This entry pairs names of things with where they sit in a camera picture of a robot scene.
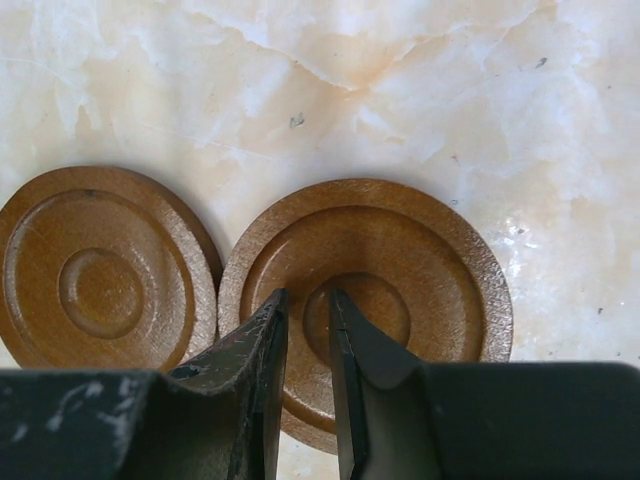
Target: wooden coaster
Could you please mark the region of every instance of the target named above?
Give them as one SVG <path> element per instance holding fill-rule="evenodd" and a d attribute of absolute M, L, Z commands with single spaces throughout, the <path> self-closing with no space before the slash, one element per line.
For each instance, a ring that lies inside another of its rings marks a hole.
<path fill-rule="evenodd" d="M 0 334 L 24 367 L 168 370 L 216 336 L 215 246 L 172 192 L 72 167 L 0 211 Z"/>
<path fill-rule="evenodd" d="M 434 198 L 381 180 L 338 180 L 280 200 L 231 253 L 219 328 L 231 332 L 275 289 L 290 292 L 282 427 L 336 452 L 327 293 L 340 287 L 367 318 L 434 362 L 506 361 L 507 284 L 478 233 Z"/>

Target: concentric circle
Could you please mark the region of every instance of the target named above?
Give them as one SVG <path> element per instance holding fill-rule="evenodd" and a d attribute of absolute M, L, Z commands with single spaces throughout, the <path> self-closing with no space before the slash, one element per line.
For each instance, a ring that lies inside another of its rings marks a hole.
<path fill-rule="evenodd" d="M 215 340 L 213 243 L 140 174 L 35 178 L 0 211 L 0 254 L 0 334 L 22 366 L 166 370 Z"/>
<path fill-rule="evenodd" d="M 236 244 L 219 298 L 225 335 L 275 288 L 290 292 L 283 429 L 335 453 L 327 291 L 346 290 L 374 324 L 430 361 L 506 361 L 506 281 L 478 233 L 399 184 L 338 180 L 260 215 Z"/>

